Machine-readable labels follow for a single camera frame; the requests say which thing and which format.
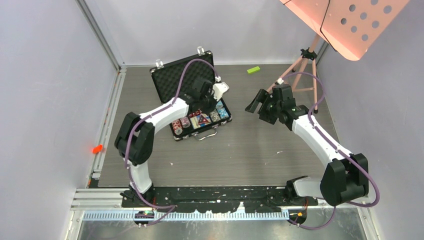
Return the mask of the black poker set case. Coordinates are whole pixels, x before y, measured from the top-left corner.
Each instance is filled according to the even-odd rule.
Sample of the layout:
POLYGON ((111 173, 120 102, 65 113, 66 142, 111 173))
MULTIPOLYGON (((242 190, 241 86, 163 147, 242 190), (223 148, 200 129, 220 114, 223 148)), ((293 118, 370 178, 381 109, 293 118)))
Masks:
MULTIPOLYGON (((165 104, 172 100, 176 95, 177 89, 180 83, 181 75, 184 75, 182 84, 180 86, 179 96, 183 94, 189 94, 192 89, 194 81, 198 78, 203 78, 215 83, 215 71, 206 63, 201 62, 204 60, 210 65, 214 65, 213 53, 210 50, 205 51, 201 46, 197 48, 198 53, 191 55, 179 60, 175 60, 170 63, 162 64, 160 60, 156 61, 156 67, 149 70, 150 76, 158 93, 160 102, 165 104)), ((221 119, 218 122, 213 122, 202 128, 193 129, 192 124, 188 128, 183 128, 183 132, 180 135, 176 135, 172 128, 172 123, 169 125, 173 131, 173 137, 176 141, 181 141, 189 137, 196 136, 205 131, 215 129, 219 126, 223 126, 233 120, 232 114, 226 105, 225 101, 221 99, 225 109, 229 113, 229 118, 221 119)), ((190 111, 186 117, 191 118, 198 114, 201 114, 200 110, 190 111)))

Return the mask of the green chip stack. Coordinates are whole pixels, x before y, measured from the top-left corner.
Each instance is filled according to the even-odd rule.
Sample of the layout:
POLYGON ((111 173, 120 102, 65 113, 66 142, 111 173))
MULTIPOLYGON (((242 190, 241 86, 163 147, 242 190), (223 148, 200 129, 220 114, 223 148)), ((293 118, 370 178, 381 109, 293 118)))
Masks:
POLYGON ((209 116, 210 116, 210 119, 214 123, 219 122, 221 120, 221 117, 220 117, 219 113, 216 110, 210 112, 209 116))

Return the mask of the purple white chip roll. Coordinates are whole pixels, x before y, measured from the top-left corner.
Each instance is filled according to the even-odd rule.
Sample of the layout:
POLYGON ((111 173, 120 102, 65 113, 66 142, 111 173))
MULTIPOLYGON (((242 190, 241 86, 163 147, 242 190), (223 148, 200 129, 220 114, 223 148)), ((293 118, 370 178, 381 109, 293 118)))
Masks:
POLYGON ((185 129, 185 128, 189 128, 189 127, 191 126, 191 121, 190 121, 190 119, 189 119, 187 116, 182 117, 182 118, 180 118, 179 120, 180 120, 181 126, 182 126, 184 129, 185 129))

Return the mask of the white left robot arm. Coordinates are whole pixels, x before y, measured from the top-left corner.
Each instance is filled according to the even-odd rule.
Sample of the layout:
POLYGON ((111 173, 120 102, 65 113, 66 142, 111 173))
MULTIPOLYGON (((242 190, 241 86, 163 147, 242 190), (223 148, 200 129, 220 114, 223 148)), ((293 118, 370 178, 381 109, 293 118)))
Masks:
POLYGON ((229 86, 220 77, 216 77, 215 82, 199 79, 188 91, 178 87, 176 95, 163 105, 140 114, 129 112, 124 117, 114 146, 129 172, 134 200, 141 207, 148 207, 154 199, 148 159, 153 152, 155 135, 196 110, 211 112, 228 90, 229 86))

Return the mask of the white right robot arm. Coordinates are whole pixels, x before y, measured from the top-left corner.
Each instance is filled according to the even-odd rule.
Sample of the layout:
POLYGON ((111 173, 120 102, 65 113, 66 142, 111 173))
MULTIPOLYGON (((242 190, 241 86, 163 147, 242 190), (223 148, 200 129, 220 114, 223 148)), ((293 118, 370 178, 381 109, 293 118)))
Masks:
POLYGON ((369 193, 367 158, 362 153, 351 153, 323 130, 309 109, 296 103, 289 85, 275 86, 271 92, 260 89, 245 111, 258 113, 258 118, 269 124, 286 125, 324 167, 321 178, 301 176, 287 181, 285 198, 291 205, 299 205, 305 197, 315 197, 338 206, 369 193))

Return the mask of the red 100 chip stack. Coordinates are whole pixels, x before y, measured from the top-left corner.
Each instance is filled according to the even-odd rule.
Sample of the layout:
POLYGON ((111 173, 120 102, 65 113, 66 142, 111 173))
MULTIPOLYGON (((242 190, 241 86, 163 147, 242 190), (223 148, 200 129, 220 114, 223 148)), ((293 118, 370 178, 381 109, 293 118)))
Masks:
POLYGON ((172 121, 171 123, 173 132, 178 136, 183 133, 183 126, 181 124, 181 121, 179 119, 176 119, 172 121))

